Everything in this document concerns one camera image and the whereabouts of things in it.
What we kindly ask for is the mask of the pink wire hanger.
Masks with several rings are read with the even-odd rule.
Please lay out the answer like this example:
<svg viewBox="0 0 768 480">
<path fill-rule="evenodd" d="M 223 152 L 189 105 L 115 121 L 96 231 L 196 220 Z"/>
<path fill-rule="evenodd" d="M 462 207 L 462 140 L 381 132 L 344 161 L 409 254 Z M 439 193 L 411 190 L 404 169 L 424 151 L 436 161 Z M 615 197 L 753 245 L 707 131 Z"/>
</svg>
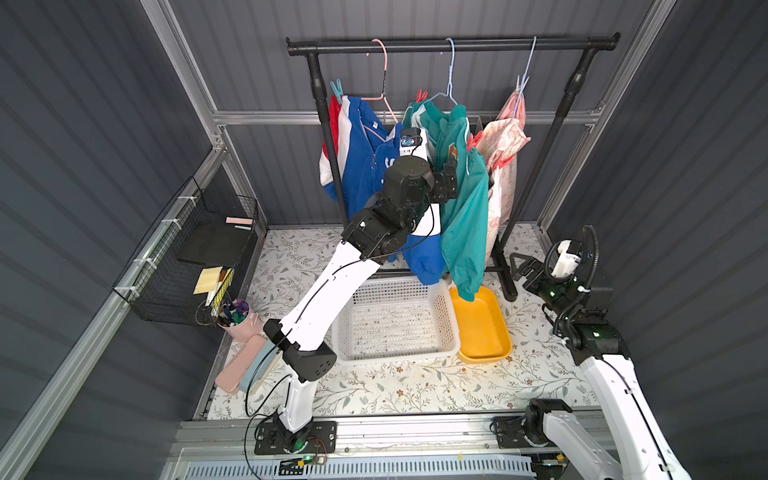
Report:
<svg viewBox="0 0 768 480">
<path fill-rule="evenodd" d="M 393 122 L 395 124 L 398 124 L 399 123 L 398 117 L 395 114 L 394 110 L 392 109 L 387 97 L 387 73 L 388 73 L 388 65 L 389 65 L 388 51 L 383 41 L 380 40 L 379 38 L 373 38 L 371 42 L 378 44 L 382 50 L 382 54 L 383 54 L 382 85 L 381 85 L 381 91 L 377 97 L 362 97 L 362 100 L 366 102 L 375 102 L 375 101 L 383 102 L 384 105 L 386 106 L 386 112 L 389 114 Z"/>
</svg>

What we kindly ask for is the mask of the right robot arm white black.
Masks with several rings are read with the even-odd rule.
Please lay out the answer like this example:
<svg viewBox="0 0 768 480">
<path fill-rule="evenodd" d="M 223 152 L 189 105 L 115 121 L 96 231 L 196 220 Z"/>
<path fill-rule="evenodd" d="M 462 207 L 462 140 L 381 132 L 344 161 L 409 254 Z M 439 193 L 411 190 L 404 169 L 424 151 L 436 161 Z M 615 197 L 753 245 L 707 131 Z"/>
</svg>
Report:
<svg viewBox="0 0 768 480">
<path fill-rule="evenodd" d="M 584 479 L 687 479 L 643 394 L 624 338 L 606 319 L 612 289 L 597 282 L 599 257 L 597 232 L 586 225 L 581 239 L 553 244 L 543 260 L 526 258 L 520 275 L 595 393 L 615 450 L 603 448 L 560 399 L 528 403 L 520 423 L 524 439 L 535 447 L 555 445 Z"/>
</svg>

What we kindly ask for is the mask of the teal clothespin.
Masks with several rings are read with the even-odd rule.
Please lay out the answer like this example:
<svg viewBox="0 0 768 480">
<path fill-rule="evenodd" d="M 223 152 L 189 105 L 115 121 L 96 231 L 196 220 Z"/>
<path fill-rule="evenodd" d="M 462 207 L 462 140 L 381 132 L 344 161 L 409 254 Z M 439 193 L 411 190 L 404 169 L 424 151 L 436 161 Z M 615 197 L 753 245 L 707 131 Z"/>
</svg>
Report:
<svg viewBox="0 0 768 480">
<path fill-rule="evenodd" d="M 331 80 L 329 82 L 332 93 L 339 105 L 343 104 L 344 90 L 340 79 Z"/>
</svg>

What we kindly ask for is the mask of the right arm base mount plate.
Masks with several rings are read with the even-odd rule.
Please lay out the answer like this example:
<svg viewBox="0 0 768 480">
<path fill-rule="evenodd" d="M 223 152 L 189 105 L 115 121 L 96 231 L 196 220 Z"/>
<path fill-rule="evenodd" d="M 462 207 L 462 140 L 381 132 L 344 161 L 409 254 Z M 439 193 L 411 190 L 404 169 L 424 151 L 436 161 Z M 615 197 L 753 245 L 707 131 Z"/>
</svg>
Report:
<svg viewBox="0 0 768 480">
<path fill-rule="evenodd" d="M 551 445 L 541 423 L 529 420 L 524 415 L 494 417 L 489 430 L 501 449 L 544 448 Z"/>
</svg>

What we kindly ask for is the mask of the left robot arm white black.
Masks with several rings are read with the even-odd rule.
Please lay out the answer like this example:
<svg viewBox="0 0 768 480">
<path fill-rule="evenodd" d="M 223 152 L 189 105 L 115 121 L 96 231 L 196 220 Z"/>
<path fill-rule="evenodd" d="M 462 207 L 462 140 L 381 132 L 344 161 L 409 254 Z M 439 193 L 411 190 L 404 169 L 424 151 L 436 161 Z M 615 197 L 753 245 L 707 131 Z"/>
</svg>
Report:
<svg viewBox="0 0 768 480">
<path fill-rule="evenodd" d="M 289 369 L 286 404 L 274 421 L 283 432 L 305 434 L 313 420 L 317 382 L 335 364 L 325 335 L 356 290 L 406 244 L 423 217 L 438 227 L 434 204 L 458 198 L 457 163 L 436 171 L 418 156 L 395 160 L 375 193 L 342 233 L 330 263 L 299 303 L 282 319 L 270 319 L 264 333 L 282 352 Z"/>
</svg>

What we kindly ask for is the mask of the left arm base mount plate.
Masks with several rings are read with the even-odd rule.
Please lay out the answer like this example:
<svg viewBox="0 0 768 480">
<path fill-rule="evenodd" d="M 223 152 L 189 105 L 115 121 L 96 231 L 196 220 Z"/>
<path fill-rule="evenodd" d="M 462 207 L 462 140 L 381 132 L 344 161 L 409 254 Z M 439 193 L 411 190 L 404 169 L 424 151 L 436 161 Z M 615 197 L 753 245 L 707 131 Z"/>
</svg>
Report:
<svg viewBox="0 0 768 480">
<path fill-rule="evenodd" d="M 330 454 L 336 449 L 338 423 L 312 420 L 298 432 L 289 431 L 279 419 L 259 423 L 254 433 L 256 455 Z"/>
</svg>

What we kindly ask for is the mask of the blue red white jacket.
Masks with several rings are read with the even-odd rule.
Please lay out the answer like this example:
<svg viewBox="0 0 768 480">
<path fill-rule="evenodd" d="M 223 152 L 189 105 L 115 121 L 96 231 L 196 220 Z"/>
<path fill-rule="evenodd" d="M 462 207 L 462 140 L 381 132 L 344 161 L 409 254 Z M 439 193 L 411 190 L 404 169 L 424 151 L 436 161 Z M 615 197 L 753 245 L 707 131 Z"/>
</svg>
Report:
<svg viewBox="0 0 768 480">
<path fill-rule="evenodd" d="M 331 99 L 329 116 L 345 210 L 351 219 L 382 189 L 385 173 L 400 156 L 403 126 L 390 132 L 365 100 L 347 95 Z M 440 235 L 440 208 L 434 204 L 408 237 L 402 254 L 424 285 L 437 283 L 445 269 Z"/>
</svg>

